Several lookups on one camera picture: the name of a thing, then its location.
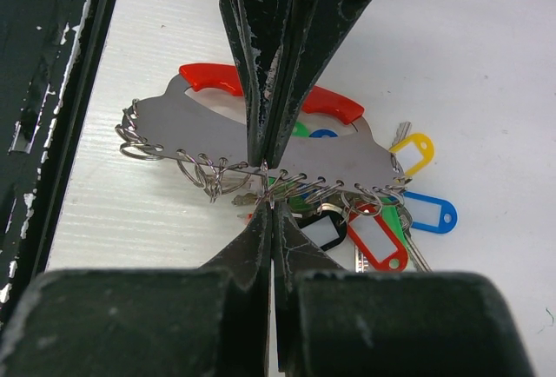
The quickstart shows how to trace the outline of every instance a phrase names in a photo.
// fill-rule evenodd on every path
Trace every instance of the scratch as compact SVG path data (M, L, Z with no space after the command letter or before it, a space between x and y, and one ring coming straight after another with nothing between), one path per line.
M554 326L554 315L552 314L552 312L550 310L548 310L548 308L545 309L546 312L548 313L548 315L550 316L550 319L552 319L552 322L550 323L550 325L545 325L544 327L542 327L540 329L540 331L537 334L540 334L542 331L544 331L547 327L553 327Z

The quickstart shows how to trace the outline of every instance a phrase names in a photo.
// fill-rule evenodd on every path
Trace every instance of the red handle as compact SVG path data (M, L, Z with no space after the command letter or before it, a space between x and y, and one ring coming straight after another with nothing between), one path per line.
M376 210L376 208L370 204L366 204L361 207L358 207L358 209L360 210L368 209L369 211ZM349 221L351 222L357 216L358 216L357 214L351 214L349 216ZM407 254L406 248L403 246L403 243L398 239L395 232L388 226L388 224L384 221L384 219L382 219L381 215L375 216L374 220L379 224L381 229L385 232L387 237L396 247L396 251L391 255L389 255L388 258L386 258L385 260L378 261L376 257L373 255L373 253L371 252L371 250L368 248L368 246L365 245L365 242L363 242L363 240L357 235L357 233L349 224L347 225L347 234L354 242L354 244L357 246L357 248L361 250L361 252L365 255L365 257L367 257L369 264L371 264L375 270L403 271L403 269L407 266L407 261L409 259L409 255ZM391 268L390 267L391 260L398 260L399 262L398 267Z
M235 66L231 64L193 63L180 67L180 75L191 83L195 92L206 88L227 91L242 96L242 85ZM363 116L365 108L348 97L314 86L301 109L308 114L321 113L333 116L348 125Z

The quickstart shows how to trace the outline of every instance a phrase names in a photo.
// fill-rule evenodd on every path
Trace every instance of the key holder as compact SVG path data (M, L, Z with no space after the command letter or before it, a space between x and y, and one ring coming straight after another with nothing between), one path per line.
M134 101L123 111L122 124L116 127L125 141L121 151L129 155L129 149L139 149L141 155L131 156L144 160L170 158L192 162L196 178L192 175L188 178L199 187L209 182L203 174L203 165L212 169L217 181L225 170L261 174L260 168L246 163L245 126L193 100L187 95L191 88L224 89L235 96L242 93L233 66L206 63L182 66L163 95ZM370 127L361 117L364 109L359 104L329 90L314 88L303 106L308 113L327 113L345 124L351 123L356 132L326 139L292 137L281 166L269 170L269 176L299 183L305 192L314 191L309 197L314 200L336 192L368 194L373 199L376 194L391 196L388 190L402 187L403 170L395 164L393 155L374 141ZM222 186L216 184L210 191L211 199L223 192Z

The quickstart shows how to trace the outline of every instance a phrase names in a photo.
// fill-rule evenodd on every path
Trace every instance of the white surface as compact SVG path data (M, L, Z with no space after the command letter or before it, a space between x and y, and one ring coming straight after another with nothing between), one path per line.
M320 80L366 107L383 146L406 120L432 138L412 190L460 221L414 240L433 269L496 283L543 376L556 368L555 34L556 0L374 0ZM175 164L118 153L120 109L192 62L232 63L218 0L118 0L50 268L195 267L243 228Z

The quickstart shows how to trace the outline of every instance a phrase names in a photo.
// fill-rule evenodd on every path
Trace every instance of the key tag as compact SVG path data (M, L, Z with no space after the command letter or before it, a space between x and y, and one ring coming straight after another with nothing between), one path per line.
M360 210L365 209L374 210L374 206L360 207ZM403 271L406 268L409 259L406 248L381 215L351 214L347 234L375 270Z
M406 175L414 175L433 160L434 144L425 134L415 133L394 145L390 152L396 154Z
M449 201L409 191L403 197L414 220L411 228L446 234L458 223L458 212Z
M303 234L322 251L337 247L348 234L348 225L344 222L341 208L329 203L321 206L320 213L296 221Z

